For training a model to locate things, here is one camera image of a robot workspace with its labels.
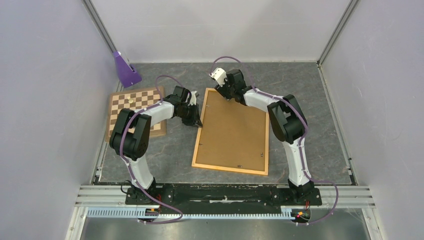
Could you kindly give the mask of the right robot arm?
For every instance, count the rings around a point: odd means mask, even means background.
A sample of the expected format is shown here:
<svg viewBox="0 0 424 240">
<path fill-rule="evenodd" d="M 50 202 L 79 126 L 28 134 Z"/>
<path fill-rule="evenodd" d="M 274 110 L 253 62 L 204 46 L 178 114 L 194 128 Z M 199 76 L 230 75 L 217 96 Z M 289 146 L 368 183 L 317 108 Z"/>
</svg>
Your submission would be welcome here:
<svg viewBox="0 0 424 240">
<path fill-rule="evenodd" d="M 291 94 L 272 95 L 247 85 L 239 69 L 225 71 L 217 67 L 209 76 L 217 82 L 215 90 L 226 100 L 234 99 L 268 113 L 273 134 L 283 143 L 287 157 L 289 199 L 295 204 L 306 201 L 315 185 L 307 176 L 305 133 L 308 124 L 297 99 Z"/>
</svg>

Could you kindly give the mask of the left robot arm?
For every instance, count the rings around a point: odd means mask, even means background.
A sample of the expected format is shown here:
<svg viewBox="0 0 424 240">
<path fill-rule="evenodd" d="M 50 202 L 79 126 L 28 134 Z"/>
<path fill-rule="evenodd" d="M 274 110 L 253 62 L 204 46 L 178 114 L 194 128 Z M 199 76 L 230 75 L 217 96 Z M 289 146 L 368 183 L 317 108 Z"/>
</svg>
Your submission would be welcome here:
<svg viewBox="0 0 424 240">
<path fill-rule="evenodd" d="M 151 127 L 174 117 L 189 127 L 201 128 L 199 93 L 182 86 L 176 86 L 173 93 L 161 97 L 154 104 L 131 110 L 123 108 L 109 138 L 109 146 L 123 160 L 130 176 L 132 188 L 128 194 L 138 196 L 145 204 L 157 198 L 155 178 L 151 174 L 146 152 L 149 146 Z"/>
</svg>

